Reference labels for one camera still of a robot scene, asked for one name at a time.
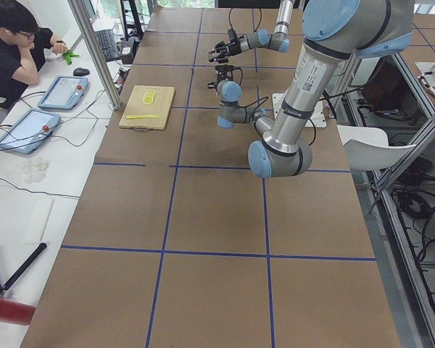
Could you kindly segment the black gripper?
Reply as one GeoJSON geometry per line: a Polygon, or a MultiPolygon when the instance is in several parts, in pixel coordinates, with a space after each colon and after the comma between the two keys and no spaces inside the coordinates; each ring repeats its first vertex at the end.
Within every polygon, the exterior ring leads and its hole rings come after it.
{"type": "Polygon", "coordinates": [[[218,73],[216,80],[209,82],[207,88],[214,90],[217,95],[236,94],[236,83],[232,73],[218,73]]]}
{"type": "Polygon", "coordinates": [[[220,41],[208,52],[209,62],[224,64],[228,57],[242,53],[241,38],[232,39],[229,43],[220,41]]]}

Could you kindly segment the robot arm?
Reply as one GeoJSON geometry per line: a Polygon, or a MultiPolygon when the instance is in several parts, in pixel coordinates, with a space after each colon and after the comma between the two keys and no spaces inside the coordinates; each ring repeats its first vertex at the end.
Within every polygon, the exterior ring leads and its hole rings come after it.
{"type": "Polygon", "coordinates": [[[262,107],[241,107],[241,89],[231,80],[216,83],[220,94],[217,123],[231,128],[249,123],[261,138],[250,144],[248,162],[260,178],[302,174],[312,163],[312,152],[299,136],[315,111],[329,80],[340,62],[358,58],[383,57],[406,49],[412,37],[413,1],[281,1],[272,34],[257,30],[221,41],[209,52],[210,62],[227,62],[229,57],[250,49],[285,52],[292,12],[304,11],[303,46],[291,85],[271,120],[262,107]]]}
{"type": "Polygon", "coordinates": [[[272,51],[287,52],[290,40],[288,39],[289,27],[291,24],[292,12],[294,9],[305,11],[309,1],[279,1],[278,14],[275,21],[274,31],[269,33],[266,29],[260,28],[260,21],[250,34],[238,36],[231,23],[231,13],[239,8],[240,1],[236,1],[228,11],[229,42],[220,41],[208,52],[208,61],[227,63],[229,58],[253,49],[269,49],[272,51]]]}

